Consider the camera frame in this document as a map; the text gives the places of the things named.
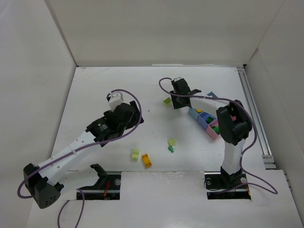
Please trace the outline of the small green lego brick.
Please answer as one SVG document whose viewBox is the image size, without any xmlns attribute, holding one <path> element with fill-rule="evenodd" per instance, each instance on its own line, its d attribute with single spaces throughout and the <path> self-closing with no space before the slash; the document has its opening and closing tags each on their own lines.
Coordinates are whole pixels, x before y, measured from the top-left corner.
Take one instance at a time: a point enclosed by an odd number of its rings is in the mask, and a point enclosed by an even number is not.
<svg viewBox="0 0 304 228">
<path fill-rule="evenodd" d="M 213 131 L 214 131 L 217 135 L 220 134 L 220 130 L 219 130 L 219 127 L 218 127 L 218 126 L 213 126 L 212 129 L 213 129 Z"/>
</svg>

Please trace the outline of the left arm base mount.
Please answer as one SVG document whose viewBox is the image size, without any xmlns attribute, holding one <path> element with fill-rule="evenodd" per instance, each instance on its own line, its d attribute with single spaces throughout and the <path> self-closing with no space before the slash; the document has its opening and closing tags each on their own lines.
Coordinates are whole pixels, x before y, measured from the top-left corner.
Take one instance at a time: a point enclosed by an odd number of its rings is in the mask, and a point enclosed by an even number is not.
<svg viewBox="0 0 304 228">
<path fill-rule="evenodd" d="M 97 181 L 80 190 L 84 193 L 85 200 L 119 200 L 121 186 L 121 172 L 106 172 L 99 164 L 92 164 L 92 170 L 97 173 Z"/>
</svg>

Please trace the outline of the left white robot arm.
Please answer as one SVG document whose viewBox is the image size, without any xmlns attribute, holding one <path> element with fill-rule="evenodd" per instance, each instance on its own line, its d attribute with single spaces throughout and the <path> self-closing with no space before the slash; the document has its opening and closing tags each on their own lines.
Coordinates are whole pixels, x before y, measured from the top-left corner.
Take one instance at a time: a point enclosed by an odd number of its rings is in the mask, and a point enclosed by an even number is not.
<svg viewBox="0 0 304 228">
<path fill-rule="evenodd" d="M 125 131 L 132 133 L 142 123 L 142 107 L 138 101 L 121 103 L 113 111 L 106 111 L 56 156 L 38 165 L 29 163 L 24 167 L 22 185 L 30 193 L 29 197 L 40 209 L 51 206 L 67 188 L 62 178 L 89 154 L 88 148 L 95 145 L 104 147 L 120 140 L 127 136 Z"/>
</svg>

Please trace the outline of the long green lego brick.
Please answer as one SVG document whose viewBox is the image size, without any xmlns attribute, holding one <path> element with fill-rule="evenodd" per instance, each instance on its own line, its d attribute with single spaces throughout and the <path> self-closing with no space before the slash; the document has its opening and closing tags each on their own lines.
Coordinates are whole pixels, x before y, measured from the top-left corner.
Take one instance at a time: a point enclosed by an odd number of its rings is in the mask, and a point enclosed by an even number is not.
<svg viewBox="0 0 304 228">
<path fill-rule="evenodd" d="M 207 124 L 210 124 L 211 122 L 213 122 L 214 121 L 214 118 L 212 118 L 212 117 L 208 117 L 207 119 L 206 119 L 206 123 Z"/>
</svg>

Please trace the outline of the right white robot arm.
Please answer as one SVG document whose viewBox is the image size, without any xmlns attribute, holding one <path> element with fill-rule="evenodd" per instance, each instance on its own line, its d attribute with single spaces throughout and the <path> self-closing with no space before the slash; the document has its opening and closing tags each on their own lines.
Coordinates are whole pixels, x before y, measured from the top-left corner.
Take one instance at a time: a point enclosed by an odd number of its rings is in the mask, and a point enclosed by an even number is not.
<svg viewBox="0 0 304 228">
<path fill-rule="evenodd" d="M 171 80 L 170 95 L 174 109 L 189 107 L 200 109 L 215 116 L 219 134 L 225 142 L 224 160 L 218 178 L 211 178 L 214 189 L 230 189 L 243 177 L 242 152 L 252 130 L 252 119 L 239 100 L 203 95 L 200 90 L 191 90 L 183 78 Z"/>
</svg>

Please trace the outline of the small green lego piece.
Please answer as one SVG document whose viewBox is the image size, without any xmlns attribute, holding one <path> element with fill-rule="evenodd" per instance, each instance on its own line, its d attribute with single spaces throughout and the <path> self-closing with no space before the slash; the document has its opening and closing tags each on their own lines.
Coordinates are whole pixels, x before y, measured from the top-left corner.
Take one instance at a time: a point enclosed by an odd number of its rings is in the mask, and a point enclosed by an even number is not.
<svg viewBox="0 0 304 228">
<path fill-rule="evenodd" d="M 173 148 L 171 145 L 168 147 L 168 150 L 169 150 L 171 153 L 174 153 L 174 148 Z"/>
</svg>

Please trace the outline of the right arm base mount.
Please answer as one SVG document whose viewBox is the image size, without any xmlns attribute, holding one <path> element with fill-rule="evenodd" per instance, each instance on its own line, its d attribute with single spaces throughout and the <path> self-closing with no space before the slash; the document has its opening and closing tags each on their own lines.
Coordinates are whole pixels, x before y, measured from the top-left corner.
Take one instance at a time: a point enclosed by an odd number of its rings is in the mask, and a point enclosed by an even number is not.
<svg viewBox="0 0 304 228">
<path fill-rule="evenodd" d="M 205 180 L 203 182 L 207 191 L 207 199 L 209 200 L 250 200 L 250 190 L 247 185 L 242 185 L 247 182 L 245 173 L 232 180 L 222 175 L 220 171 L 205 172 Z"/>
</svg>

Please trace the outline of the pale yellow lego brick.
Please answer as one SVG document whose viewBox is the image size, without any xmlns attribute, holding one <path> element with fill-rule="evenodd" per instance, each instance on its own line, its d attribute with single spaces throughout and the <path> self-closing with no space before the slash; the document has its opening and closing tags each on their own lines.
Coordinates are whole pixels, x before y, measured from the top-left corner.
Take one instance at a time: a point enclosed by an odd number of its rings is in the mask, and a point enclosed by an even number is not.
<svg viewBox="0 0 304 228">
<path fill-rule="evenodd" d="M 131 154 L 131 158 L 133 159 L 133 160 L 138 160 L 139 159 L 139 157 L 140 157 L 140 150 L 138 150 L 138 149 L 133 149 L 132 150 L 132 154 Z"/>
</svg>

